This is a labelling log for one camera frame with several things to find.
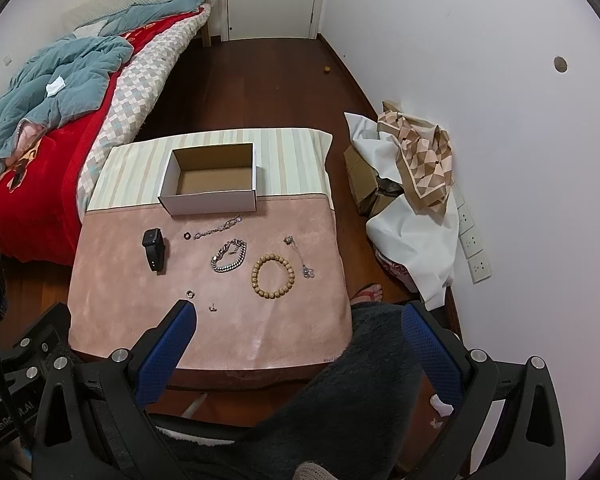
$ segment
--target black smartwatch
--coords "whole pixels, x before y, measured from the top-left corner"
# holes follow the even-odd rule
[[[164,239],[157,227],[144,232],[142,245],[146,251],[146,260],[151,270],[160,272],[164,267]]]

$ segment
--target necklace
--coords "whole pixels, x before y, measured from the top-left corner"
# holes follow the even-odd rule
[[[242,217],[240,215],[234,216],[230,220],[227,220],[221,226],[218,226],[215,229],[211,229],[211,231],[197,232],[196,234],[193,235],[193,239],[200,240],[200,238],[202,238],[203,236],[211,235],[213,233],[219,233],[220,231],[226,231],[227,229],[230,229],[231,227],[236,225],[238,222],[242,222]],[[184,233],[184,237],[185,237],[185,240],[189,240],[191,238],[191,234]]]
[[[229,254],[238,253],[238,259],[235,260],[232,264],[225,265],[224,267],[218,267],[218,262],[222,260],[222,257],[225,254],[227,254],[232,245],[235,246],[235,251],[232,251]],[[220,247],[218,254],[211,258],[211,268],[215,272],[229,272],[230,270],[237,269],[244,261],[244,257],[246,254],[247,242],[245,242],[244,240],[238,240],[237,238],[234,238],[233,240],[225,243],[222,247]]]
[[[258,274],[260,273],[260,268],[266,262],[278,262],[280,265],[284,266],[286,272],[288,272],[288,279],[286,280],[286,284],[274,292],[267,292],[266,290],[262,290],[260,288],[260,285],[258,285]],[[276,300],[280,296],[284,296],[291,290],[291,287],[294,286],[295,281],[296,274],[294,273],[291,264],[279,254],[264,254],[264,256],[261,256],[260,259],[255,263],[253,269],[251,270],[251,286],[253,287],[253,291],[265,300]]]
[[[302,263],[302,275],[305,278],[312,278],[315,276],[314,270],[307,267],[304,264],[304,260],[302,259],[302,254],[300,254],[300,249],[298,249],[298,246],[296,245],[296,241],[294,240],[294,238],[289,235],[288,237],[285,238],[285,244],[287,245],[293,245],[294,250],[296,251],[296,253],[298,253],[298,257],[300,258],[300,263]]]

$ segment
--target watch face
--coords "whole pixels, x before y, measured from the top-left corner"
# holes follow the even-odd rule
[[[158,241],[159,231],[160,229],[158,228],[149,229],[148,231],[145,231],[144,236],[142,237],[142,245],[147,247],[149,245],[155,244]]]

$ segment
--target bed leg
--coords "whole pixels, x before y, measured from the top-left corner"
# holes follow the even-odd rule
[[[208,48],[211,46],[211,31],[209,30],[209,20],[200,28],[200,36],[202,37],[202,46]]]

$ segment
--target pink mat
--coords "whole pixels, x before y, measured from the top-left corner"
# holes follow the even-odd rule
[[[171,386],[253,388],[309,379],[337,358],[351,337],[349,300],[336,243],[333,212],[326,196],[258,198],[257,211],[221,233],[193,235],[223,224],[233,214],[172,218],[161,205],[88,212],[84,219],[69,292],[76,351],[108,356],[131,348],[187,291],[195,297],[198,327]],[[165,269],[151,272],[141,245],[145,230],[159,227],[167,245]],[[190,232],[191,240],[184,239]],[[293,235],[315,277],[283,239]],[[227,241],[247,242],[244,263],[224,274],[211,257]],[[265,253],[277,253],[296,272],[293,289],[277,300],[254,293],[251,268]],[[235,256],[227,254],[220,264]],[[275,290],[286,271],[268,263],[260,285]],[[208,308],[215,304],[216,312]]]

